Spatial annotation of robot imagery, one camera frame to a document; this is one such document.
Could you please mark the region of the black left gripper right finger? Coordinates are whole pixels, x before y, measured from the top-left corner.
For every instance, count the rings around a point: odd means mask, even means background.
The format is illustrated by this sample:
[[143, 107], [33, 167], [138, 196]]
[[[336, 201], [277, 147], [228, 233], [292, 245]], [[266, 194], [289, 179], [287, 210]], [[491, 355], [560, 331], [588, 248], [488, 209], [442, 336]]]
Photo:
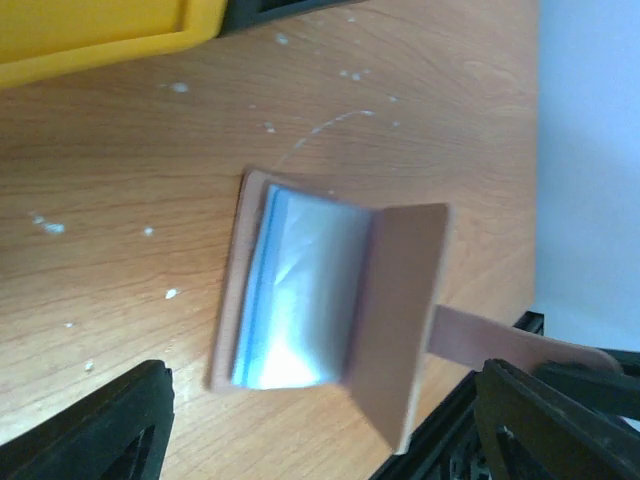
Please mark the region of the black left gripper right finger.
[[636, 479], [639, 364], [620, 372], [548, 364], [528, 374], [489, 360], [475, 421], [494, 479]]

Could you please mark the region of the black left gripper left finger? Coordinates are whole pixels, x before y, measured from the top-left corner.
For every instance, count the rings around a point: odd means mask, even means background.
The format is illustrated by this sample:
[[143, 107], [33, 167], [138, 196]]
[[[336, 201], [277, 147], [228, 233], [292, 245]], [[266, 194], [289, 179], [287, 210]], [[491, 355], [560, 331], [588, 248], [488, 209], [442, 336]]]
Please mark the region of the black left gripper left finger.
[[146, 360], [1, 446], [3, 479], [158, 479], [174, 421], [172, 371]]

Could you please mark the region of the pink card holder wallet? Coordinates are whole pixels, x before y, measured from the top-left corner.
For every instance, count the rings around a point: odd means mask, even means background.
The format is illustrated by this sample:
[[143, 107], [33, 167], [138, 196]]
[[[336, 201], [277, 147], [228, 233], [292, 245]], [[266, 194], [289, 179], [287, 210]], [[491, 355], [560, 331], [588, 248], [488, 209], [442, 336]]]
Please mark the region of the pink card holder wallet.
[[369, 209], [269, 171], [243, 175], [212, 353], [213, 390], [344, 387], [407, 451], [432, 354], [619, 371], [611, 355], [444, 306], [447, 203]]

